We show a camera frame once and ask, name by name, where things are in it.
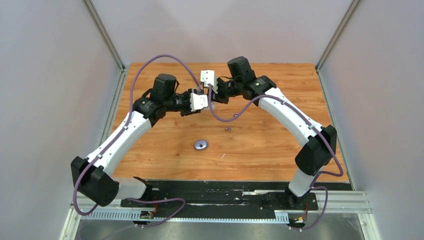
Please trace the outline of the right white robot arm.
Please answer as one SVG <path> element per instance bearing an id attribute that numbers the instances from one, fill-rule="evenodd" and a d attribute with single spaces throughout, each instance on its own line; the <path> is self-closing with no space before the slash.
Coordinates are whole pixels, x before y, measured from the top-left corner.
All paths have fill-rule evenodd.
<path id="1" fill-rule="evenodd" d="M 308 193 L 323 168 L 336 160 L 337 130 L 323 126 L 303 113 L 266 75 L 256 76 L 248 59 L 239 56 L 227 62 L 231 77 L 228 81 L 220 77 L 214 83 L 204 83 L 208 90 L 208 101 L 227 104 L 232 97 L 242 96 L 277 119 L 296 139 L 301 149 L 294 158 L 296 173 L 288 185 L 286 204 L 298 209 L 306 201 Z"/>

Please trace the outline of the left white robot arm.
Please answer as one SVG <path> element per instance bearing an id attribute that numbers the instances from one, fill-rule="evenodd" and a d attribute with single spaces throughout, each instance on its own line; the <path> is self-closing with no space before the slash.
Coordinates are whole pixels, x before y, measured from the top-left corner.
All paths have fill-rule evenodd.
<path id="1" fill-rule="evenodd" d="M 86 157 L 76 156 L 70 163 L 74 184 L 73 202 L 81 193 L 105 207 L 115 199 L 134 198 L 140 206 L 149 206 L 153 193 L 140 178 L 126 184 L 111 177 L 118 163 L 135 142 L 149 131 L 167 112 L 179 112 L 181 116 L 200 113 L 206 105 L 204 91 L 191 88 L 178 93 L 179 82 L 175 76 L 161 73 L 139 99 L 115 131 Z"/>

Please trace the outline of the white earbud charging case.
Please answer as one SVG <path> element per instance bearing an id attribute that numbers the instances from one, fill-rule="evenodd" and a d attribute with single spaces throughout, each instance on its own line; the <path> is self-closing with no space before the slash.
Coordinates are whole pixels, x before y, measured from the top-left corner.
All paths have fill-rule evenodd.
<path id="1" fill-rule="evenodd" d="M 208 108 L 210 110 L 214 110 L 216 108 L 216 103 L 212 101 L 211 103 L 208 104 Z"/>

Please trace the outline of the purple earbud charging case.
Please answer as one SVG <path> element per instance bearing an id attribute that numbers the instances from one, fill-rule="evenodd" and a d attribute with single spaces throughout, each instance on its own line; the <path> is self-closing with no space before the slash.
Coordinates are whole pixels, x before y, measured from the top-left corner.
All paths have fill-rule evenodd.
<path id="1" fill-rule="evenodd" d="M 209 144 L 206 140 L 198 140 L 193 144 L 196 151 L 204 151 L 208 148 Z"/>

